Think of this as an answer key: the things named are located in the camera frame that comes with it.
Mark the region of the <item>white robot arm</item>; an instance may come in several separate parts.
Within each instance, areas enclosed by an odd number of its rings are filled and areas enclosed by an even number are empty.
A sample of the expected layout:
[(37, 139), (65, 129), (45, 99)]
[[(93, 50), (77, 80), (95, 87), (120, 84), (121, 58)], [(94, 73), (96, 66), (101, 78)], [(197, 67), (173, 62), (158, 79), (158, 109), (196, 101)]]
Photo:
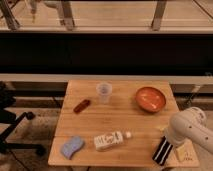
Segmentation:
[(213, 154), (213, 131), (205, 126), (206, 120), (202, 109), (189, 107), (171, 116), (164, 136), (173, 147), (179, 147), (189, 139)]

